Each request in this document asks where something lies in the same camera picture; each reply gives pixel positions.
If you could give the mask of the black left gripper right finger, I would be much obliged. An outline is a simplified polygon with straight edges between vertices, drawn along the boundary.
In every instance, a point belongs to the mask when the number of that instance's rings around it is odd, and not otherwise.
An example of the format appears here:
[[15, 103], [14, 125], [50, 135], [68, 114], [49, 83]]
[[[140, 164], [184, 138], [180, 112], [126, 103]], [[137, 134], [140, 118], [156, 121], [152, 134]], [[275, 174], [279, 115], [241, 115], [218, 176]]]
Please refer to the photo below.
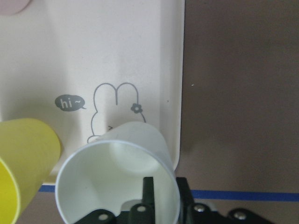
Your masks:
[[178, 223], [188, 224], [191, 217], [191, 206], [194, 204], [194, 198], [185, 177], [177, 177], [176, 181], [180, 193], [180, 212]]

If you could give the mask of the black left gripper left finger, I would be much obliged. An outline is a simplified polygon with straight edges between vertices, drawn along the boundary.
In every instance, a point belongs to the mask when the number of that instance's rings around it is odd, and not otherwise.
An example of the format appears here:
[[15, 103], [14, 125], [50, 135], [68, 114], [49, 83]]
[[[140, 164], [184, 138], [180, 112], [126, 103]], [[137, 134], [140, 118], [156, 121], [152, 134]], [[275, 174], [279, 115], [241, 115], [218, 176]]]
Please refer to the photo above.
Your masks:
[[143, 178], [142, 203], [150, 210], [151, 224], [155, 223], [155, 198], [154, 198], [154, 178]]

